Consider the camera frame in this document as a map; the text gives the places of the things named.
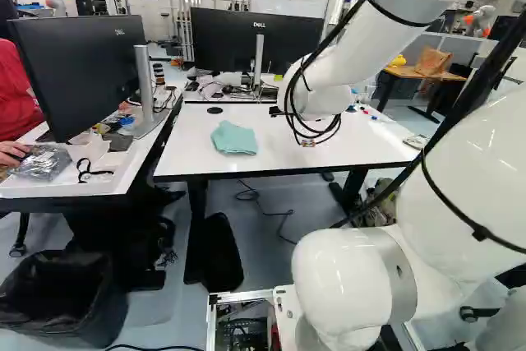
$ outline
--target red shirt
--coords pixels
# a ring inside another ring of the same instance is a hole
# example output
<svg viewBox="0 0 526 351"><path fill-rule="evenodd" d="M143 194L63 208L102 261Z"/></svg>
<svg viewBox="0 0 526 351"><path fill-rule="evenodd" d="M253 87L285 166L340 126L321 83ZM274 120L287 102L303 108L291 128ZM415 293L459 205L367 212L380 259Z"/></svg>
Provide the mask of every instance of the red shirt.
<svg viewBox="0 0 526 351"><path fill-rule="evenodd" d="M0 39L0 141L16 140L44 121L16 46Z"/></svg>

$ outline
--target floor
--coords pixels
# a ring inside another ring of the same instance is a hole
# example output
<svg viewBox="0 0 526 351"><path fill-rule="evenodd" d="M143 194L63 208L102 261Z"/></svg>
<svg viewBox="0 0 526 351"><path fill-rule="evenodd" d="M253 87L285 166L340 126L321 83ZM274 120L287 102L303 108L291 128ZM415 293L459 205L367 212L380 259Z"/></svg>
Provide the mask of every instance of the floor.
<svg viewBox="0 0 526 351"><path fill-rule="evenodd" d="M392 108L385 112L417 134L430 136L437 128L436 124L406 108ZM399 169L370 172L366 185L372 185L380 176L395 177L397 172ZM345 173L335 176L342 182ZM261 205L267 212L294 210L283 230L292 240L299 240L305 234L326 228L343 218L344 213L319 175L243 181L261 192ZM171 185L172 189L184 187L184 184ZM279 284L291 284L290 257L293 246L276 237L280 217L265 217L254 202L235 200L235 193L243 189L237 180L212 182L207 207L209 214L223 211L232 225L245 270L245 280L239 290L271 289ZM130 312L116 344L149 348L190 345L203 349L206 340L207 293L199 284L182 283L190 218L187 199L168 206L164 216L177 225L175 247L179 260L168 268L167 284L162 291L131 295ZM16 236L17 225L17 214L0 221L0 278L5 278L20 261L7 256ZM70 237L71 233L62 216L32 215L26 244L30 252L62 248ZM11 351L56 349L7 330L0 330L0 348Z"/></svg>

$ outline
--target blue object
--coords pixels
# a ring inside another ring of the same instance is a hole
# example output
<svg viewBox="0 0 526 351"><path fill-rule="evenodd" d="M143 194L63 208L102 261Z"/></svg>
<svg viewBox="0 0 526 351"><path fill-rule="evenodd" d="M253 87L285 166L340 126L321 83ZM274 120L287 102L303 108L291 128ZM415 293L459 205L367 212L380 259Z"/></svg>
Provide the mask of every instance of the blue object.
<svg viewBox="0 0 526 351"><path fill-rule="evenodd" d="M40 9L40 8L44 8L44 6L38 4L38 3L33 3L33 4L17 4L16 5L16 8L18 10L35 10L35 9Z"/></svg>
<svg viewBox="0 0 526 351"><path fill-rule="evenodd" d="M121 118L119 119L119 123L121 125L131 125L133 122L135 121L134 117L126 117L126 118Z"/></svg>
<svg viewBox="0 0 526 351"><path fill-rule="evenodd" d="M221 121L210 135L215 149L228 154L257 154L256 134L251 128Z"/></svg>

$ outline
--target table leg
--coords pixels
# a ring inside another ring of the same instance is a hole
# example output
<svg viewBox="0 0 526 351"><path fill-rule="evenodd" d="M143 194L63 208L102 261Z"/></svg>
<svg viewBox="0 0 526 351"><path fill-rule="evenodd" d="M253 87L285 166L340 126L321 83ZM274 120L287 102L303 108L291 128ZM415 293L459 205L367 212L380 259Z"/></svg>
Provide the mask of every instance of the table leg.
<svg viewBox="0 0 526 351"><path fill-rule="evenodd" d="M190 199L191 223L188 235L187 263L184 270L184 283L195 284L202 279L202 234L206 216L207 180L189 181L188 198Z"/></svg>
<svg viewBox="0 0 526 351"><path fill-rule="evenodd" d="M438 91L435 92L435 94L429 100L429 103L427 104L426 111L423 111L421 109L417 109L414 106L408 106L408 109L410 109L411 111L414 111L415 113L418 113L418 114L422 115L424 118L427 118L428 120L430 120L430 121L432 121L434 123L441 123L438 119L433 117L433 111L435 111L435 109L438 107L438 104L439 104L439 102L441 100L441 97L443 95L442 91L443 90L440 87L438 87Z"/></svg>
<svg viewBox="0 0 526 351"><path fill-rule="evenodd" d="M398 77L392 76L389 73L385 73L384 78L387 77L387 81L384 83L384 91L381 94L380 102L376 106L376 109L380 112L383 112L385 109L385 106L387 105L387 101L389 100L389 97L391 96L391 92L393 91L396 81L399 80Z"/></svg>
<svg viewBox="0 0 526 351"><path fill-rule="evenodd" d="M355 202L359 197L360 188L366 176L367 169L355 169L348 172L343 189L337 182L329 184L333 197L346 215L356 206Z"/></svg>

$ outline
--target teal cloth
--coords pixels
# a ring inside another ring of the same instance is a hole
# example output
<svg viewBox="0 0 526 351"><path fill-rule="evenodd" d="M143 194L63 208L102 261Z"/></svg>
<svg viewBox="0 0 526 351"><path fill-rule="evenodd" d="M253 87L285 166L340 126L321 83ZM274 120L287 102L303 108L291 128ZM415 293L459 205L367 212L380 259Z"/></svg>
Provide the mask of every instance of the teal cloth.
<svg viewBox="0 0 526 351"><path fill-rule="evenodd" d="M256 134L251 128L221 121L211 136L215 149L229 154L257 154Z"/></svg>

